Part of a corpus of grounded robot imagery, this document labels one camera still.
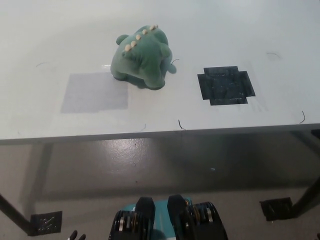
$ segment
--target table surface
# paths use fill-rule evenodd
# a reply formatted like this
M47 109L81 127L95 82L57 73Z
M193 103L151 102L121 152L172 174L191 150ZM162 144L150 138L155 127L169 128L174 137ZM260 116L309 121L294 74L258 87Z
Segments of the table surface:
M117 37L152 24L176 73L114 80ZM4 0L0 29L2 143L320 127L318 0ZM247 71L248 104L202 99L197 74L222 66Z

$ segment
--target white spike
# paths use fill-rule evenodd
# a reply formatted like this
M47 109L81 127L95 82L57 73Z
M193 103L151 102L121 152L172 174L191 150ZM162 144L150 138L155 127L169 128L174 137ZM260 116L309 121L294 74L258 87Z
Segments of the white spike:
M129 52L129 51L131 50L130 44L125 45L124 50L125 50L126 52Z

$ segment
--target plush dinosaur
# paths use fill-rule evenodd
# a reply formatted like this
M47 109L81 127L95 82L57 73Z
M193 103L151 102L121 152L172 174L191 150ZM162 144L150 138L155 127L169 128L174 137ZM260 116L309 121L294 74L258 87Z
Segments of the plush dinosaur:
M171 56L168 39L158 25L141 27L133 35L121 35L112 63L111 74L125 80L128 75L144 80L150 89L160 89L165 79L160 69L162 61Z

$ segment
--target gray paper square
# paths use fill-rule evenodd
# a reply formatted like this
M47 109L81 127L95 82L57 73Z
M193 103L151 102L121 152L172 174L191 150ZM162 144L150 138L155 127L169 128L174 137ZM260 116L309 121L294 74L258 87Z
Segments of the gray paper square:
M97 113L128 108L128 83L110 72L70 74L61 112Z

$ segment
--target gray floor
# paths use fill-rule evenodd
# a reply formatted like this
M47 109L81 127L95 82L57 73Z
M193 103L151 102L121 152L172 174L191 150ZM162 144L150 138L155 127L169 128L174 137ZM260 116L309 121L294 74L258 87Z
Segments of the gray floor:
M213 202L230 240L314 240L320 232L320 205L275 222L260 209L270 198L295 201L319 176L319 156L290 133L0 146L0 159L0 193L25 216L63 211L61 233L34 239L66 240L77 229L105 240L123 206L176 193ZM0 239L32 238L0 213Z

